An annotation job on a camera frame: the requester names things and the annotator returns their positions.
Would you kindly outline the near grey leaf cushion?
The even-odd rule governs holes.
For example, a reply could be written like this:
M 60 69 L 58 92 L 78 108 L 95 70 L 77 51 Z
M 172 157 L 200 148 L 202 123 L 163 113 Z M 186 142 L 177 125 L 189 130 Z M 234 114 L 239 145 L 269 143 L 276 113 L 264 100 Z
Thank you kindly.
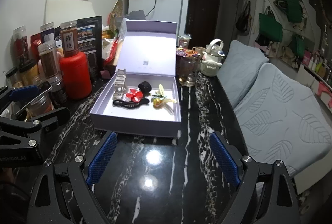
M 271 63 L 235 108 L 249 156 L 273 164 L 281 160 L 291 177 L 331 150 L 331 127 L 310 88 Z

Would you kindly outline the red canister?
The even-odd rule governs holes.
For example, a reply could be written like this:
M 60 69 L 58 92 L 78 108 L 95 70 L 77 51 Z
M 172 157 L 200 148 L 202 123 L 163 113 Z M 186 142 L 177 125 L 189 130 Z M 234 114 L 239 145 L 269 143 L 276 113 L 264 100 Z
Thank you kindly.
M 92 91 L 87 56 L 78 52 L 60 59 L 60 70 L 67 95 L 73 99 L 87 97 Z

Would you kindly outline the snack candy bag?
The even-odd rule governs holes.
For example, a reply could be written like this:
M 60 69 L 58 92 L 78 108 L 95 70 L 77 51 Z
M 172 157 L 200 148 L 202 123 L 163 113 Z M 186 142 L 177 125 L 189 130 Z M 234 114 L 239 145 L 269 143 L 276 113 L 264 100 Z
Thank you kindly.
M 199 54 L 195 50 L 187 48 L 176 48 L 176 56 L 180 58 L 198 58 Z

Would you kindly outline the brown granule jar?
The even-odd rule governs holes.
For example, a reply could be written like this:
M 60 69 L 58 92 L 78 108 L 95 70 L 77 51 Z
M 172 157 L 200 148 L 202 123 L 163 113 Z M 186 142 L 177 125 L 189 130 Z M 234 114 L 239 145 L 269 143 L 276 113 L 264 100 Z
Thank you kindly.
M 60 72 L 56 43 L 54 40 L 38 46 L 38 52 L 43 67 L 44 76 L 49 79 Z

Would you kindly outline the lavender gift box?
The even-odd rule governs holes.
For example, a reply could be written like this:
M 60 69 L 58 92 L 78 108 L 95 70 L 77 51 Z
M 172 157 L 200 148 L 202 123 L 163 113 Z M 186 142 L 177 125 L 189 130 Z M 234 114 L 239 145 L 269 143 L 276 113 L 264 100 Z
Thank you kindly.
M 126 70 L 126 91 L 138 89 L 142 82 L 148 82 L 152 98 L 159 84 L 165 89 L 174 114 L 166 109 L 155 109 L 153 103 L 135 109 L 116 107 L 112 104 L 116 74 L 105 86 L 93 105 L 90 115 L 96 129 L 117 133 L 175 138 L 181 126 L 181 111 L 176 74 L 176 35 L 161 32 L 129 31 L 124 36 L 116 69 Z

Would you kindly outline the far grey leaf cushion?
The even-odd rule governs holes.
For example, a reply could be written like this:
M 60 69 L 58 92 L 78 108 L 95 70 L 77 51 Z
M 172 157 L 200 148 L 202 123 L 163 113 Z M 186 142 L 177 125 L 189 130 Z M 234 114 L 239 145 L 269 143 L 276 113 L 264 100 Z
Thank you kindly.
M 236 107 L 249 92 L 261 66 L 268 61 L 258 48 L 247 46 L 237 40 L 230 43 L 229 52 L 217 78 L 232 107 Z

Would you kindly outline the black long hair clip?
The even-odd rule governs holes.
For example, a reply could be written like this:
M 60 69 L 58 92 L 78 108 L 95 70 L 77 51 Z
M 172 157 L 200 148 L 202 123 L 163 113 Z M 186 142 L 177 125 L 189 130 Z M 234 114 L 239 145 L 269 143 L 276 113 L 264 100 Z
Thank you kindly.
M 139 102 L 134 101 L 124 101 L 124 100 L 114 100 L 112 104 L 116 107 L 123 107 L 126 109 L 135 109 L 142 105 L 148 105 L 150 103 L 149 99 L 143 98 Z

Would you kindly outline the cream curved hair claw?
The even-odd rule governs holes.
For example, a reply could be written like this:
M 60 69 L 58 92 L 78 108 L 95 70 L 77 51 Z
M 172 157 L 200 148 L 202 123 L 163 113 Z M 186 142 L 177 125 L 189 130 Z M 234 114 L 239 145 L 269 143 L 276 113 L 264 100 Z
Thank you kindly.
M 177 104 L 177 100 L 167 97 L 167 95 L 165 94 L 165 89 L 164 89 L 162 84 L 159 84 L 156 94 L 161 94 L 161 95 L 166 97 L 164 106 L 162 108 L 166 109 L 169 112 L 170 115 L 173 115 L 174 114 L 174 108 L 171 108 L 171 103 L 173 105 L 175 105 L 175 104 Z

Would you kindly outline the red flower hair clip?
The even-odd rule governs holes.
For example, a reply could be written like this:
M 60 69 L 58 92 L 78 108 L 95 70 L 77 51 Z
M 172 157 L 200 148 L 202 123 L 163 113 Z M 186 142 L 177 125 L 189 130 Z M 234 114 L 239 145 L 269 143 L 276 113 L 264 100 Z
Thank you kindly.
M 126 97 L 135 103 L 140 102 L 140 100 L 144 97 L 144 94 L 140 89 L 130 89 L 128 93 L 126 93 Z

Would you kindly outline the white cartoon kettle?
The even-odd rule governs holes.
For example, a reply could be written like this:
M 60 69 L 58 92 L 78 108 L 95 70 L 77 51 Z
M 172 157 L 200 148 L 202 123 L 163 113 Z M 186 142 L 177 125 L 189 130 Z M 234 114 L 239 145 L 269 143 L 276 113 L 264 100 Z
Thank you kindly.
M 222 60 L 225 54 L 223 52 L 223 41 L 214 39 L 207 45 L 203 52 L 200 63 L 200 72 L 206 76 L 214 77 L 222 66 Z

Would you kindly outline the yellow green lollipop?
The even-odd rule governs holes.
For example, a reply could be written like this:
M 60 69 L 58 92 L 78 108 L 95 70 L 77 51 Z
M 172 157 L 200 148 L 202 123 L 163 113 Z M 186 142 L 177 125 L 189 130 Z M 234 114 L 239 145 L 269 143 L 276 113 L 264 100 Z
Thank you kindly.
M 161 94 L 152 95 L 151 102 L 153 103 L 153 107 L 158 109 L 164 106 L 166 97 Z

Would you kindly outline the beige rectangular hair claw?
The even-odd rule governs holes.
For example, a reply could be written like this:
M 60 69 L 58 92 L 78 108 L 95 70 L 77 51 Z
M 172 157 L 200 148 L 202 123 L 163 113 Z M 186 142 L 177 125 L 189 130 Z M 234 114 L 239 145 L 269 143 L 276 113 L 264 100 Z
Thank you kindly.
M 113 100 L 121 100 L 123 93 L 126 91 L 126 70 L 118 69 L 116 72 L 115 82 L 114 82 L 114 94 Z

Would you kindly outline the grey leaf cushion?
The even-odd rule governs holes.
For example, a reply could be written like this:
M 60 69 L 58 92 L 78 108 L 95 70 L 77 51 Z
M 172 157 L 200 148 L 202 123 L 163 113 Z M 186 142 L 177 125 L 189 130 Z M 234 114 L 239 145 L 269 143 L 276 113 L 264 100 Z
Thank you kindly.
M 217 78 L 232 107 L 236 107 L 249 92 L 261 66 L 268 61 L 258 48 L 247 46 L 237 40 L 230 43 L 229 52 Z
M 291 177 L 331 150 L 331 127 L 310 88 L 271 63 L 235 108 L 249 156 L 273 164 L 281 160 Z

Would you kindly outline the green tote bag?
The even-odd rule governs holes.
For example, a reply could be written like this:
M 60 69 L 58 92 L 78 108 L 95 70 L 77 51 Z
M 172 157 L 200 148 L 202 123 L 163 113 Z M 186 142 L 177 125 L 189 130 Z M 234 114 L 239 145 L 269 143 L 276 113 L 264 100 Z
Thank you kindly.
M 282 25 L 273 17 L 259 14 L 259 34 L 272 42 L 282 42 Z

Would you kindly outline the clear glass cup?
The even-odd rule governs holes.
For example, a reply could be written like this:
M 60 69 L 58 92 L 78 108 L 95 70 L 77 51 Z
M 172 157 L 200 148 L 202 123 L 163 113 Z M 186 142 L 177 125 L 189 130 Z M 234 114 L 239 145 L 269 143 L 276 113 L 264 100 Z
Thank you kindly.
M 200 69 L 200 58 L 182 57 L 179 62 L 178 78 L 182 86 L 192 87 Z

